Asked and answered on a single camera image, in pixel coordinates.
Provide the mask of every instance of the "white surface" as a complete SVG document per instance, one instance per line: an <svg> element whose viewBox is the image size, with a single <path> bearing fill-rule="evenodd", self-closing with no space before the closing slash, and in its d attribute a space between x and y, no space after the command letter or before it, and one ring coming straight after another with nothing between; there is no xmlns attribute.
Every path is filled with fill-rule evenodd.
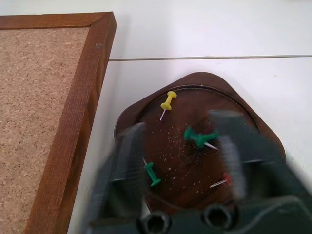
<svg viewBox="0 0 312 234"><path fill-rule="evenodd" d="M198 71L224 78L277 134L289 164L295 166L306 185L312 185L312 58L109 62L70 233L78 233L76 225L92 187L90 182L99 161L109 152L118 116L147 95Z"/></svg>
<svg viewBox="0 0 312 234"><path fill-rule="evenodd" d="M312 0L0 1L0 15L113 11L111 59L312 55Z"/></svg>

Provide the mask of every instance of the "wooden frame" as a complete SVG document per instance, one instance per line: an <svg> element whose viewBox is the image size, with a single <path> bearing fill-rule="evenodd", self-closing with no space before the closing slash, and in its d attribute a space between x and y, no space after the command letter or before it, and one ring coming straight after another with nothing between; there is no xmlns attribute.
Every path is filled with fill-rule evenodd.
<svg viewBox="0 0 312 234"><path fill-rule="evenodd" d="M112 12L0 16L0 29L89 27L44 168L26 233L65 233L113 45Z"/></svg>

